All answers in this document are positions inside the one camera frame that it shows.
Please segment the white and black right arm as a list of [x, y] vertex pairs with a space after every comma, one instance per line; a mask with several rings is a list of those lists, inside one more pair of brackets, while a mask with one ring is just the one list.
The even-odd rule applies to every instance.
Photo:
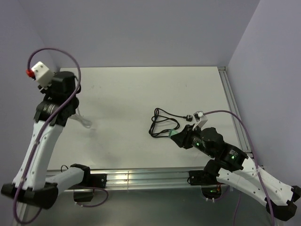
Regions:
[[181, 132], [172, 130], [169, 133], [169, 138], [180, 148], [196, 148], [210, 157], [203, 170], [189, 171], [192, 186], [227, 184], [254, 198], [279, 220], [288, 221], [295, 215], [300, 187], [287, 185], [256, 167], [254, 159], [226, 143], [215, 128], [192, 128], [186, 125]]

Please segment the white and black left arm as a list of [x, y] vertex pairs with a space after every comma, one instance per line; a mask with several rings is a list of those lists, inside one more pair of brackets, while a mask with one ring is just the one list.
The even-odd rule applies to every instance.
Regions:
[[45, 96], [36, 108], [32, 139], [25, 159], [13, 181], [2, 186], [2, 195], [47, 210], [63, 191], [76, 185], [81, 188], [90, 186], [90, 168], [81, 164], [73, 164], [66, 171], [47, 177], [55, 144], [68, 118], [76, 113], [79, 100], [71, 98], [49, 124], [44, 123], [75, 91], [75, 80], [72, 72], [58, 72], [52, 78], [50, 87], [42, 91]]

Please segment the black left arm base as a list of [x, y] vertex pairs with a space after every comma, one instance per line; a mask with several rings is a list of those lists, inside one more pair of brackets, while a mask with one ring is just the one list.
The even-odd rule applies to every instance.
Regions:
[[87, 182], [82, 182], [71, 187], [71, 190], [88, 189], [89, 191], [74, 191], [73, 200], [78, 204], [87, 206], [86, 203], [92, 201], [95, 196], [96, 190], [101, 190], [105, 193], [105, 199], [99, 203], [105, 203], [109, 198], [109, 193], [105, 190], [107, 182], [106, 174], [91, 174]]

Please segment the green plug adapter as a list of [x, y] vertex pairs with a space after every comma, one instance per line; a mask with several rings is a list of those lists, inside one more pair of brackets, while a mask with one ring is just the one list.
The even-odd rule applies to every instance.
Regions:
[[171, 130], [169, 131], [168, 137], [171, 138], [171, 136], [174, 136], [174, 135], [176, 135], [176, 134], [178, 134], [178, 133], [179, 133], [179, 132], [178, 132], [177, 130], [171, 129]]

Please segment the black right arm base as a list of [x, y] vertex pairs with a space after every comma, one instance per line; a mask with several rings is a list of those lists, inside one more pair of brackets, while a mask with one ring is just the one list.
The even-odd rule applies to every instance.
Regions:
[[219, 198], [222, 194], [221, 184], [217, 182], [220, 165], [215, 160], [210, 160], [203, 170], [190, 170], [187, 182], [191, 186], [202, 186], [202, 194], [208, 198]]

